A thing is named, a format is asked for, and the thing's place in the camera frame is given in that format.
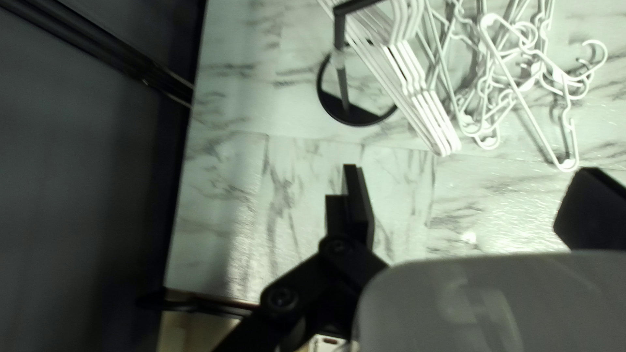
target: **black bracket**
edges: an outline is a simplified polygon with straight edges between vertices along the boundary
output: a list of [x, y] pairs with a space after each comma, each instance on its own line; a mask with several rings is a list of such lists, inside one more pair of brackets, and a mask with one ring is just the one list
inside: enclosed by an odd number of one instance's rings
[[[348, 84], [345, 67], [346, 48], [346, 16], [349, 13], [372, 6], [382, 0], [350, 0], [335, 6], [332, 11], [335, 16], [334, 25], [334, 51], [326, 56], [317, 73], [317, 97], [326, 112], [335, 120], [349, 126], [369, 126], [389, 117], [397, 107], [393, 105], [387, 112], [379, 116], [363, 108], [350, 103], [348, 97]], [[339, 92], [341, 99], [322, 90], [322, 80], [328, 63], [333, 59], [339, 80]]]
[[581, 168], [563, 198], [554, 232], [571, 249], [626, 249], [626, 188], [599, 168]]
[[374, 214], [363, 172], [344, 165], [347, 195], [326, 196], [319, 252], [267, 286], [259, 308], [215, 352], [292, 352], [319, 331], [349, 339], [367, 282], [387, 264], [372, 253]]

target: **marble floor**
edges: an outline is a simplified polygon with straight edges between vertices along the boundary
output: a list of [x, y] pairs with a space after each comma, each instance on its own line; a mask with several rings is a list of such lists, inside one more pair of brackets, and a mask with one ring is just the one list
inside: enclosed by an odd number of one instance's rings
[[[607, 64], [571, 114], [581, 164], [626, 181], [626, 43], [618, 35], [626, 3], [595, 4], [557, 2], [548, 54], [568, 68], [582, 41], [607, 45]], [[371, 127], [341, 125], [315, 91], [331, 39], [316, 0], [209, 1], [166, 286], [257, 301], [316, 251], [324, 195], [340, 192], [344, 163], [363, 168], [374, 250], [390, 264], [567, 250], [552, 220], [572, 174], [544, 161], [521, 118], [503, 122], [496, 150], [465, 138], [447, 158], [433, 156], [398, 113]], [[349, 60], [351, 96], [383, 111], [390, 99]], [[538, 100], [534, 109], [541, 116], [547, 107]]]

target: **gray wall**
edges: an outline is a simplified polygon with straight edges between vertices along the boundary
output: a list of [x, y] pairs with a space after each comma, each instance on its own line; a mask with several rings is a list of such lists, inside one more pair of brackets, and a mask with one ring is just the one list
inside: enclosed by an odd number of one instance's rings
[[[65, 1], [190, 79], [197, 2]], [[186, 113], [0, 9], [1, 351], [154, 350]]]

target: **round black base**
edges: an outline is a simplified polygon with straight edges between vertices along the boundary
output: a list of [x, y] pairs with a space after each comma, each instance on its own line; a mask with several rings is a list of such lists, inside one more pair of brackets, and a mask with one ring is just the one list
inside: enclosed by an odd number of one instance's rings
[[324, 77], [324, 72], [326, 71], [326, 67], [328, 66], [330, 59], [330, 54], [324, 58], [324, 61], [322, 62], [322, 65], [317, 73], [316, 82], [317, 97], [328, 115], [345, 125], [363, 127], [383, 121], [396, 111], [397, 106], [394, 105], [387, 112], [385, 112], [385, 114], [378, 116], [353, 104], [350, 104], [350, 109], [345, 111], [341, 99], [322, 90], [322, 78]]

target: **screw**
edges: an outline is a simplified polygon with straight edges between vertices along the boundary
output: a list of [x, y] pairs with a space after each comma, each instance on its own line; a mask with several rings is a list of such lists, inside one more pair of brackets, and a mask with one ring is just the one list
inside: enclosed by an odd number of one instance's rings
[[290, 311], [298, 302], [298, 294], [287, 287], [275, 287], [267, 296], [269, 306], [278, 311]]
[[331, 254], [345, 254], [351, 249], [350, 243], [340, 239], [332, 240], [326, 245], [326, 250]]

